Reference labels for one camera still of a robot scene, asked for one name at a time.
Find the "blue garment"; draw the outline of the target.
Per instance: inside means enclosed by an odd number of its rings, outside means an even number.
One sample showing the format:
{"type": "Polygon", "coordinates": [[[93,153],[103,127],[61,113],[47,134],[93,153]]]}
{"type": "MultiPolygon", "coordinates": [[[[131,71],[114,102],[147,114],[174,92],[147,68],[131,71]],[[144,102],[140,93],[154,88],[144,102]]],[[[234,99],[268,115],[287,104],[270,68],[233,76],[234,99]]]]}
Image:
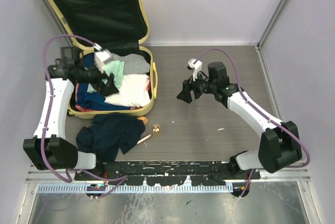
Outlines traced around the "blue garment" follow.
{"type": "MultiPolygon", "coordinates": [[[[94,62],[94,54],[89,53],[82,57],[77,65],[80,69],[86,69],[86,63],[94,62]]],[[[105,102],[103,97],[98,92],[88,93],[88,83],[78,83],[75,91],[75,106],[80,111],[119,111],[119,110],[131,110],[130,107],[117,106],[108,104],[105,102]]]]}

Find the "mint green floral cloth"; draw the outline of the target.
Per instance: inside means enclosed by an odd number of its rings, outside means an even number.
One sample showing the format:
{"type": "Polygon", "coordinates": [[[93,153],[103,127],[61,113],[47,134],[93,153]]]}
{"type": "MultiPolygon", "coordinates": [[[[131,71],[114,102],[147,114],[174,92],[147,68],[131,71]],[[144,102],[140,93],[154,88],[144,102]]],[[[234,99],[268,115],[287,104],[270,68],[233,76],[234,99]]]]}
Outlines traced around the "mint green floral cloth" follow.
{"type": "MultiPolygon", "coordinates": [[[[91,61],[90,63],[86,63],[86,68],[87,69],[93,69],[93,68],[97,68],[97,67],[96,67],[95,63],[93,61],[91,61]]],[[[108,77],[109,77],[110,74],[113,74],[115,76],[114,84],[118,88],[118,90],[121,88],[121,85],[122,85],[123,75],[124,75],[123,70],[124,70],[124,63],[116,60],[116,61],[109,62],[105,66],[105,71],[103,72],[103,73],[106,73],[108,77]]],[[[99,84],[102,84],[102,83],[106,84],[107,79],[103,80],[99,84]]],[[[99,84],[94,85],[94,84],[89,83],[89,85],[87,87],[87,92],[88,93],[98,92],[97,88],[98,88],[99,84]]]]}

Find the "white garment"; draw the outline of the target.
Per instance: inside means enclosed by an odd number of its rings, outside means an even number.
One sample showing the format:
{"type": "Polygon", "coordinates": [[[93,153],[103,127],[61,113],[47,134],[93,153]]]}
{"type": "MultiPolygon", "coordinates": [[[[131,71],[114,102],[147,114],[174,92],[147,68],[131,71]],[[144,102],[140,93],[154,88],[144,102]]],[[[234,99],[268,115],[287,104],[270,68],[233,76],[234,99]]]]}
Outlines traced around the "white garment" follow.
{"type": "Polygon", "coordinates": [[[150,102],[150,77],[147,74],[124,75],[119,92],[105,97],[108,104],[124,107],[144,107],[150,102]]]}

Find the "grey garment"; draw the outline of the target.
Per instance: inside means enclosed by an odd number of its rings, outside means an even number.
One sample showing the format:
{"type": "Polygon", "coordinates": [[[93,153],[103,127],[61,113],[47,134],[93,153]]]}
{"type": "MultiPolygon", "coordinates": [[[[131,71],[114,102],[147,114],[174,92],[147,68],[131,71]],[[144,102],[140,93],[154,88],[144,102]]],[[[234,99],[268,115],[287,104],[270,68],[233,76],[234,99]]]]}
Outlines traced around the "grey garment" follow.
{"type": "Polygon", "coordinates": [[[111,56],[113,60],[118,60],[124,63],[124,75],[146,74],[150,72],[150,64],[142,55],[132,53],[122,57],[112,53],[111,56]]]}

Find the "pink patterned garment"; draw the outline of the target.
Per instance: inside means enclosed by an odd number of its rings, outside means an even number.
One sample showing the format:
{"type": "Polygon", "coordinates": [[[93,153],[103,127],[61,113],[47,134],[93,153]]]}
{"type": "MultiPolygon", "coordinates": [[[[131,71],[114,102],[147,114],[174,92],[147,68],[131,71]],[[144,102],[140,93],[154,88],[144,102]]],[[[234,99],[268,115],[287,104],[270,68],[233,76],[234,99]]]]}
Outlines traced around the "pink patterned garment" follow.
{"type": "Polygon", "coordinates": [[[107,97],[92,91],[90,84],[80,83],[75,90],[75,107],[79,111],[121,111],[145,107],[151,101],[150,76],[124,75],[119,92],[107,97]]]}

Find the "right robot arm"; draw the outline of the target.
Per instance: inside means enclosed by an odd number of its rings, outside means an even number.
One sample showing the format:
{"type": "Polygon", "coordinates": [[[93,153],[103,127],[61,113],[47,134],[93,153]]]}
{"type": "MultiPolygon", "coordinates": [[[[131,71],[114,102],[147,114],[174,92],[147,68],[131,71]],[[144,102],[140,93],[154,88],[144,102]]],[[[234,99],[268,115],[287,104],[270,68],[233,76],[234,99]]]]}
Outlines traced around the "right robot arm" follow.
{"type": "Polygon", "coordinates": [[[208,74],[202,72],[202,63],[188,62],[192,76],[183,81],[177,99],[188,104],[203,94],[212,94],[216,101],[240,116],[260,137],[259,148],[243,151],[230,157],[228,166],[232,177],[243,178],[250,169],[265,169],[275,173],[302,159],[302,148],[297,142],[298,129],[291,122],[282,122],[254,103],[238,84],[230,82],[222,62],[208,65],[208,74]]]}

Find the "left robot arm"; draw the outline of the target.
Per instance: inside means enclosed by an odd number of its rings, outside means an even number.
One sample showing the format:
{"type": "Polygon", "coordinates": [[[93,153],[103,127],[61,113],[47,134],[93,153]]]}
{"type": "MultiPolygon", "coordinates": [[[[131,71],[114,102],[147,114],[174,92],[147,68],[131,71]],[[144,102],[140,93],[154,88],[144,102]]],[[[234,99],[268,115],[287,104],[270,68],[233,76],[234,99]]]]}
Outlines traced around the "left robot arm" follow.
{"type": "Polygon", "coordinates": [[[38,170],[49,170],[66,183],[72,182],[70,170],[86,170],[93,180],[100,180],[105,174],[95,154],[79,151],[65,136],[68,104],[76,83],[99,82],[103,76],[100,71],[85,70],[80,64],[79,49],[62,47],[60,58],[46,67],[42,114],[32,138],[23,142],[24,152],[38,170]]]}

